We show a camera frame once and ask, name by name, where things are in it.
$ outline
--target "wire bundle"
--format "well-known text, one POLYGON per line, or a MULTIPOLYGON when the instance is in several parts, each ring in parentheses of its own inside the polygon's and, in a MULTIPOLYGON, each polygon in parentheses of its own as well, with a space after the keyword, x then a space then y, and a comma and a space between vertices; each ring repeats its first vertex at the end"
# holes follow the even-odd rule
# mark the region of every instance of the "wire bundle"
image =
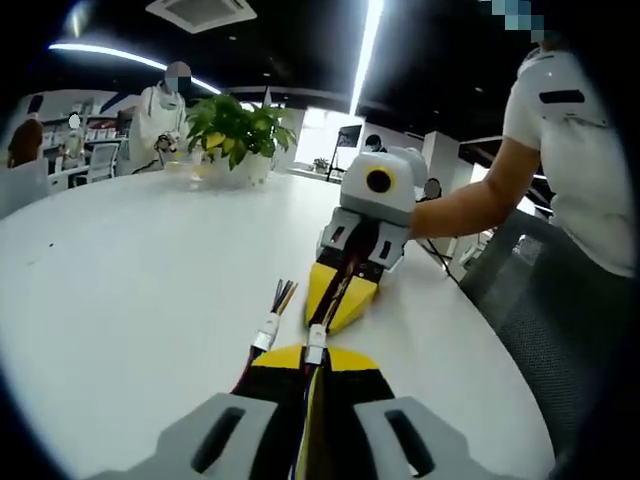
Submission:
POLYGON ((316 387, 316 381, 318 377, 318 371, 320 367, 310 367, 307 366, 305 369, 305 373, 308 376, 308 383, 304 390, 304 401, 302 402, 304 411, 303 411, 303 425, 302 432, 300 433, 300 445, 298 446, 298 452, 296 454, 296 458, 293 461, 293 465, 291 466, 291 470, 289 471, 289 479, 296 480, 298 478, 302 478, 302 468, 301 462, 304 457, 306 450, 308 449, 309 444, 309 436, 310 436, 310 424, 311 424, 311 405, 313 401, 313 395, 316 387))
MULTIPOLYGON (((275 294, 275 297, 273 298, 273 304, 271 306, 271 313, 274 313, 277 315, 276 321, 271 323, 273 328, 270 332, 270 334, 272 335, 271 343, 273 343, 273 340, 275 340, 275 336, 278 333, 280 316, 284 312, 285 308, 287 308, 287 305, 289 305, 289 301, 291 300, 291 297, 293 297, 293 294, 295 293, 296 288, 298 288, 298 284, 292 282, 291 280, 287 280, 286 283, 284 283, 282 279, 278 281, 276 294, 275 294)), ((257 359, 260 355, 265 353, 265 351, 266 350, 264 350, 263 348, 251 346, 251 348, 249 349, 249 358, 247 359, 247 363, 244 367, 244 371, 242 372, 242 375, 240 375, 240 378, 238 379, 238 383, 231 391, 232 393, 238 390, 238 387, 240 386, 242 379, 244 378, 246 373, 249 371, 249 368, 251 368, 251 364, 253 363, 253 361, 257 359)))
POLYGON ((278 281, 278 287, 276 288, 276 295, 273 299, 273 306, 271 307, 271 313, 275 313, 280 316, 284 312, 293 294, 298 288, 297 283, 293 283, 291 280, 283 285, 282 279, 278 281))

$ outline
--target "person's arm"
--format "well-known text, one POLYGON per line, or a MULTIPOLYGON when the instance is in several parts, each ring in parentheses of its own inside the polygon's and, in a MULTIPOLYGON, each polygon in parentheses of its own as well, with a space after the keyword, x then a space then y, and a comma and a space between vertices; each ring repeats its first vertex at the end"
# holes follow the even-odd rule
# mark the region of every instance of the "person's arm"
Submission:
POLYGON ((519 85, 511 91, 503 140, 486 178, 437 200, 419 204, 411 218, 412 238, 460 237, 503 223, 518 206, 540 166, 539 124, 519 85))

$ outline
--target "desk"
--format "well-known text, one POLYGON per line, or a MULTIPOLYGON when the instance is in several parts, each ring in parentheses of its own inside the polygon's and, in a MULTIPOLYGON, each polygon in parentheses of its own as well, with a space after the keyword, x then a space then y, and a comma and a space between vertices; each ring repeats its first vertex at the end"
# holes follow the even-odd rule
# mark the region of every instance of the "desk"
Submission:
POLYGON ((82 167, 67 168, 60 172, 49 175, 50 194, 64 192, 69 189, 69 177, 77 173, 85 173, 89 171, 89 165, 82 167))
MULTIPOLYGON (((314 180, 322 180, 323 182, 327 181, 326 173, 318 173, 316 171, 305 170, 302 168, 289 168, 287 172, 289 172, 291 175, 297 175, 299 177, 312 178, 314 180)), ((329 177, 329 183, 340 184, 342 183, 342 179, 339 177, 332 176, 332 177, 329 177)))
MULTIPOLYGON (((166 172, 49 197, 0 222, 0 352, 25 418, 73 477, 127 469, 242 373, 278 278, 300 281, 274 348, 304 342, 304 293, 337 185, 272 174, 191 191, 166 172)), ((553 465, 533 395, 493 330, 415 243, 364 318, 329 343, 522 478, 553 465)))
POLYGON ((52 173, 49 175, 49 180, 57 180, 64 177, 75 175, 76 173, 84 173, 89 171, 89 165, 83 165, 82 167, 67 168, 60 172, 52 173))

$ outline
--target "gray chair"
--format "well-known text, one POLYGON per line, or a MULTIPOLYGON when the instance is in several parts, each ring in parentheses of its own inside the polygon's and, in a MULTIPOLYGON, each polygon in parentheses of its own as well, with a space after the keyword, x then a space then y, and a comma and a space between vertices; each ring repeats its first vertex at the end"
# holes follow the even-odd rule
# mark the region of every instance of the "gray chair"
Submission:
POLYGON ((86 176, 77 175, 77 179, 83 178, 86 183, 99 182, 115 177, 115 164, 120 144, 100 143, 93 148, 89 159, 89 171, 86 176))
POLYGON ((560 229, 515 212, 460 286, 529 384, 556 453, 573 441, 629 319, 631 282, 560 229))
POLYGON ((0 170, 0 219, 49 195, 47 159, 0 170))

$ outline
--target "robotic hand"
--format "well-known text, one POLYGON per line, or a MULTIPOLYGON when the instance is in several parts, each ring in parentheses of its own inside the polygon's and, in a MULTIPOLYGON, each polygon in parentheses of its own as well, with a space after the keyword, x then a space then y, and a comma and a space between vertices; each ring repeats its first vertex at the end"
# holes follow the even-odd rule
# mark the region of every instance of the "robotic hand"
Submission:
POLYGON ((331 333, 353 322, 382 277, 402 260, 415 208, 414 170, 410 161, 391 153, 364 153, 354 160, 311 268, 309 327, 321 324, 331 333))

